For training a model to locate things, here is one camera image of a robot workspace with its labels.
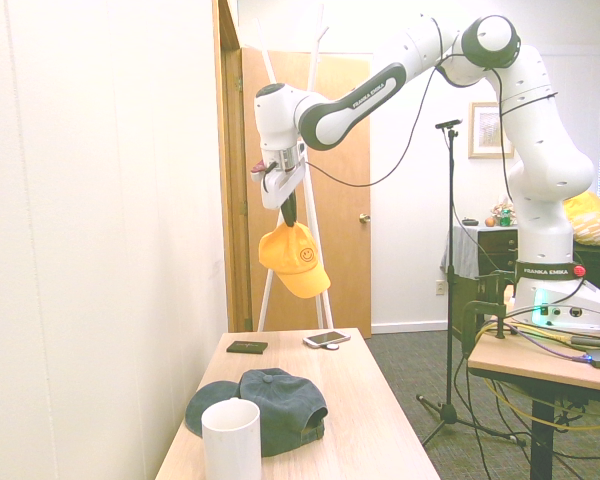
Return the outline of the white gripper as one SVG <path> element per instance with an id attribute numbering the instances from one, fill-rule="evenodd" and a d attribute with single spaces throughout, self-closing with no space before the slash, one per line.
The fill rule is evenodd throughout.
<path id="1" fill-rule="evenodd" d="M 289 227 L 297 221 L 297 201 L 295 188 L 303 181 L 306 164 L 300 162 L 290 171 L 285 171 L 277 163 L 266 168 L 261 180 L 261 197 L 266 209 L 281 207 L 283 219 Z"/>

